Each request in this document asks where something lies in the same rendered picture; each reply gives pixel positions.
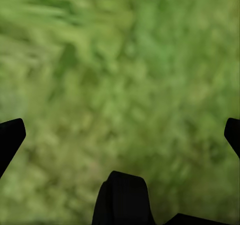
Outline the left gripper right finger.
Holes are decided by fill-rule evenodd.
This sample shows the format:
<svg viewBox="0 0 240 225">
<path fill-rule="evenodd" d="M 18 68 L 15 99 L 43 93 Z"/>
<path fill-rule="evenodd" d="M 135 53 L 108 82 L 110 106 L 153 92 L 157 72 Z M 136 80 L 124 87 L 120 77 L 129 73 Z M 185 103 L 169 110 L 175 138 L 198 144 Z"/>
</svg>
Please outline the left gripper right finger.
<svg viewBox="0 0 240 225">
<path fill-rule="evenodd" d="M 235 118 L 228 118 L 224 136 L 240 158 L 240 120 Z"/>
</svg>

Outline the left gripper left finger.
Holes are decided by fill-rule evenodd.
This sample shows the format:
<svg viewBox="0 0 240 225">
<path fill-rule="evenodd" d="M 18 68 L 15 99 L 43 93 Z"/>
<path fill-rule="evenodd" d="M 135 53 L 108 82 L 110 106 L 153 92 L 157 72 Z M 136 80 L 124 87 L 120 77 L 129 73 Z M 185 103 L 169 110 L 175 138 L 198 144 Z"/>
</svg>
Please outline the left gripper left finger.
<svg viewBox="0 0 240 225">
<path fill-rule="evenodd" d="M 0 123 L 0 178 L 26 137 L 21 118 Z"/>
</svg>

